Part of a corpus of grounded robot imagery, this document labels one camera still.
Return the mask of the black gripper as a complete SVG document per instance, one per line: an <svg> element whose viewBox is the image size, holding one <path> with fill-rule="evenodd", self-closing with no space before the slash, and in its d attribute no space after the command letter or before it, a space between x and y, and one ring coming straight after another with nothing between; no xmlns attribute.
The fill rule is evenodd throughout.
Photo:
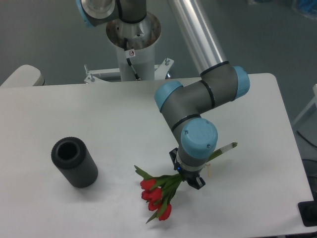
<svg viewBox="0 0 317 238"><path fill-rule="evenodd" d="M169 152L171 161L174 166L174 170L178 171L181 175L183 181L186 181L191 187L199 190L206 185L206 182L200 176L200 171L203 166L200 167L190 167L179 157L178 148L174 148Z"/></svg>

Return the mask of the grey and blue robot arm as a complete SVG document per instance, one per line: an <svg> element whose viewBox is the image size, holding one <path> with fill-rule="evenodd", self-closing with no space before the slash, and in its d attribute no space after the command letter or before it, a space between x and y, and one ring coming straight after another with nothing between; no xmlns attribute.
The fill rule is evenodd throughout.
<svg viewBox="0 0 317 238"><path fill-rule="evenodd" d="M154 63L161 26L148 12L146 1L79 0L76 4L87 26L106 24L122 81L165 78L166 73ZM191 187L200 189L205 185L200 171L218 139L215 126L201 114L244 96L250 80L243 68L231 66L226 59L200 1L168 4L201 79L188 86L167 82L155 92L155 101L178 143L170 152L175 170Z"/></svg>

